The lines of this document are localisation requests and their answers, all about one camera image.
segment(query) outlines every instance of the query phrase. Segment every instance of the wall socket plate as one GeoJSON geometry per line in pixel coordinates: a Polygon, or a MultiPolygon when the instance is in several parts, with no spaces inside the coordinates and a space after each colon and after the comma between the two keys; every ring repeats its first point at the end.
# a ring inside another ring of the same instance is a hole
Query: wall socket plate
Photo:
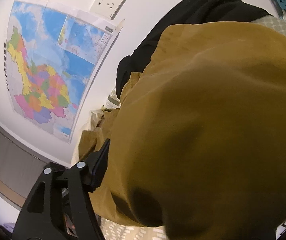
{"type": "Polygon", "coordinates": [[[112,19],[122,2],[123,0],[95,0],[90,11],[112,19]]]}

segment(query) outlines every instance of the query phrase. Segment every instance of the barcode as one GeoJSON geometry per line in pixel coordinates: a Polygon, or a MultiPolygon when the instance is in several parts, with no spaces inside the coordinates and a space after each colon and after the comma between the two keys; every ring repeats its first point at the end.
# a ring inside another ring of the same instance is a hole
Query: barcode
{"type": "Polygon", "coordinates": [[[110,27],[107,27],[107,26],[105,27],[105,30],[108,31],[109,33],[112,33],[114,31],[113,29],[111,29],[110,27]]]}

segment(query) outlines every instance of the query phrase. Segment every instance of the map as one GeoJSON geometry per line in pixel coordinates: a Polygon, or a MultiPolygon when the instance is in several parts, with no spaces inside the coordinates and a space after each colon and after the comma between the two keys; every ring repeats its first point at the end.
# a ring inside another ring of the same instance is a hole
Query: map
{"type": "Polygon", "coordinates": [[[15,1],[6,44],[14,110],[69,142],[83,94],[110,37],[62,12],[15,1]]]}

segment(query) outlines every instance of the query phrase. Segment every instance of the poster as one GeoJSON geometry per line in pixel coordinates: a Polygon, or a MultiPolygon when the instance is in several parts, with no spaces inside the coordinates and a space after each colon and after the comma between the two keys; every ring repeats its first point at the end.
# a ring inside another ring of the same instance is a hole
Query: poster
{"type": "Polygon", "coordinates": [[[6,42],[13,110],[70,142],[85,96],[119,29],[42,0],[15,0],[6,42]]]}

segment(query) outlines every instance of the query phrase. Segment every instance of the blue ocean on map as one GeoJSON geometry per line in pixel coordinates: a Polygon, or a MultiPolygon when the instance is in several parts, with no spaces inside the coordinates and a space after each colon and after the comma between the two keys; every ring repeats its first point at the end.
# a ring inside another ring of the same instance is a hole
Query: blue ocean on map
{"type": "Polygon", "coordinates": [[[15,111],[68,141],[110,35],[51,8],[15,1],[7,37],[8,84],[15,111]]]}

